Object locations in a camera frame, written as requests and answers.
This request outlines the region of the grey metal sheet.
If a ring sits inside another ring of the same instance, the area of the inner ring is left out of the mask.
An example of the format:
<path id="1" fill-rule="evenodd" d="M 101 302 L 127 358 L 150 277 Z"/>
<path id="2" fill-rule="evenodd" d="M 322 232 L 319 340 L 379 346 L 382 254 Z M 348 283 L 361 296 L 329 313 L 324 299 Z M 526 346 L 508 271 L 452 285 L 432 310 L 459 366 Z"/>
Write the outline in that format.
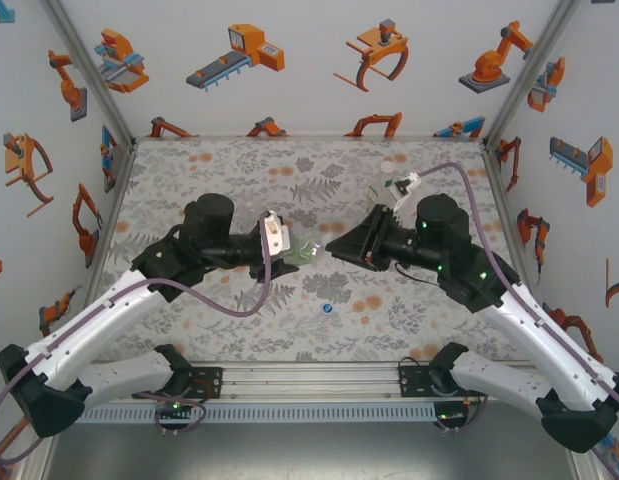
<path id="1" fill-rule="evenodd" d="M 55 440 L 44 480 L 573 480 L 566 453 L 526 422 L 459 436 L 428 424 L 79 425 Z"/>

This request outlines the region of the aluminium table edge rail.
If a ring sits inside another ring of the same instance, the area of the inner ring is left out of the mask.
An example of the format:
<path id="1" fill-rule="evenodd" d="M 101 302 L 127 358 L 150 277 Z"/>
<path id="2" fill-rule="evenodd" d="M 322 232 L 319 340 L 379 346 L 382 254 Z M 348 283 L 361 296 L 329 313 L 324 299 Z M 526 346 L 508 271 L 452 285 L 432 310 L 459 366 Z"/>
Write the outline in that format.
<path id="1" fill-rule="evenodd" d="M 109 246 L 114 234 L 115 224 L 118 220 L 120 209 L 126 194 L 131 170 L 136 157 L 137 146 L 133 145 L 131 150 L 125 155 L 122 163 L 119 177 L 114 189 L 113 204 L 110 213 L 107 216 L 107 221 L 104 225 L 104 231 L 100 238 L 99 246 L 95 255 L 93 269 L 89 278 L 89 284 L 85 293 L 85 304 L 88 305 L 97 297 L 99 281 L 108 256 Z"/>
<path id="2" fill-rule="evenodd" d="M 483 149 L 482 154 L 494 203 L 494 208 L 489 213 L 480 210 L 480 222 L 484 230 L 485 242 L 494 254 L 498 254 L 517 273 L 519 280 L 528 290 L 524 297 L 530 301 L 530 306 L 536 305 L 539 308 L 539 302 L 533 299 L 537 293 L 535 283 L 537 276 L 529 273 L 525 261 L 525 249 L 516 227 L 515 215 L 512 213 L 497 161 L 494 154 L 486 149 Z M 483 313 L 478 314 L 477 317 L 505 338 L 511 348 L 518 351 L 517 360 L 528 364 L 537 363 L 537 359 L 531 356 L 529 348 L 522 344 L 521 332 L 511 330 L 506 324 L 506 318 L 487 317 Z"/>

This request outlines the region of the aluminium frame post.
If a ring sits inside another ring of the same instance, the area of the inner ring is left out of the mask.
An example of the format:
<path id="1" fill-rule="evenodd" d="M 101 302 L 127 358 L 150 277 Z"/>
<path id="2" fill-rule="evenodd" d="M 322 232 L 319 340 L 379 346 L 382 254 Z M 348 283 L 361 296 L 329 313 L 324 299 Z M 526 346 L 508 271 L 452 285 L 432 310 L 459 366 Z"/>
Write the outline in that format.
<path id="1" fill-rule="evenodd" d="M 503 137 L 506 128 L 515 117 L 519 107 L 540 74 L 540 70 L 548 62 L 548 58 L 556 43 L 560 40 L 573 16 L 584 0 L 559 0 L 549 16 L 532 51 L 525 61 L 521 73 L 513 82 L 511 91 L 505 98 L 491 129 L 486 136 L 485 148 L 493 150 Z"/>
<path id="2" fill-rule="evenodd" d="M 594 453 L 575 453 L 567 450 L 571 480 L 614 480 L 608 469 Z"/>
<path id="3" fill-rule="evenodd" d="M 98 68 L 92 60 L 78 29 L 73 24 L 61 0 L 38 0 L 54 30 L 60 37 L 69 56 L 78 65 L 87 87 L 92 92 L 97 103 L 109 121 L 117 139 L 131 151 L 135 145 L 135 137 L 129 129 L 121 111 L 116 106 L 109 93 Z"/>
<path id="4" fill-rule="evenodd" d="M 32 453 L 13 467 L 10 480 L 46 480 L 54 449 L 54 437 L 43 439 Z"/>

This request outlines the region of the wide aluminium extrusion rail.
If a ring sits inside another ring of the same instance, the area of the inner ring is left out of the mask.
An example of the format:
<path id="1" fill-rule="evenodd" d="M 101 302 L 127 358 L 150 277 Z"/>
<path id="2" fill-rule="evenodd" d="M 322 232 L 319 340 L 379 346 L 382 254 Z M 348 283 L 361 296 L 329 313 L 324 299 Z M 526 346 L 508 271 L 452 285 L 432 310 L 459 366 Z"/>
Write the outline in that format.
<path id="1" fill-rule="evenodd" d="M 54 366 L 45 359 L 32 369 L 33 379 L 53 393 L 78 399 L 87 409 L 127 397 L 164 398 L 181 402 L 189 390 L 188 363 L 168 360 L 151 351 L 135 359 Z M 354 364 L 282 364 L 231 366 L 223 369 L 219 398 L 310 399 L 398 398 L 400 386 L 395 367 Z"/>

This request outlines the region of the clear bottle pale green label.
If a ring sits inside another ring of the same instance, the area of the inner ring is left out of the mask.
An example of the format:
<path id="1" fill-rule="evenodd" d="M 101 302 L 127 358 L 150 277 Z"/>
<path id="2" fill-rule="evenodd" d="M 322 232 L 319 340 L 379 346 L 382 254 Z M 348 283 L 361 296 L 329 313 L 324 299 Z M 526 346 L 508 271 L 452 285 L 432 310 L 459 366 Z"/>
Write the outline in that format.
<path id="1" fill-rule="evenodd" d="M 322 236 L 316 233 L 294 232 L 291 235 L 291 248 L 286 260 L 295 266 L 315 265 L 325 255 Z"/>

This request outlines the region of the floral patterned table mat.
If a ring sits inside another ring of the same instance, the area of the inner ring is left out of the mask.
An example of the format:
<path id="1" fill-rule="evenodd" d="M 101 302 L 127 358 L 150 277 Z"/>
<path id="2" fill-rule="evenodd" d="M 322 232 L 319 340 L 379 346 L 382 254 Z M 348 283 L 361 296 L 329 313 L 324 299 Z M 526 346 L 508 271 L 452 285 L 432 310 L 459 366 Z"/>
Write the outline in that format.
<path id="1" fill-rule="evenodd" d="M 481 145 L 444 141 L 173 140 L 142 142 L 100 279 L 111 286 L 147 246 L 184 216 L 187 203 L 220 193 L 235 205 L 232 229 L 250 231 L 259 213 L 279 213 L 292 233 L 322 236 L 325 245 L 366 215 L 367 187 L 383 161 L 395 172 L 424 174 L 422 195 L 444 193 L 480 210 L 494 208 Z M 125 331 L 106 350 L 130 358 L 164 343 L 192 361 L 396 361 L 432 358 L 458 342 L 496 361 L 518 351 L 435 285 L 433 273 L 372 273 L 325 252 L 315 265 L 272 283 L 263 306 L 234 318 L 203 303 L 251 309 L 260 286 L 239 267 L 208 274 L 200 297 L 182 295 Z M 321 307 L 331 303 L 332 314 Z"/>

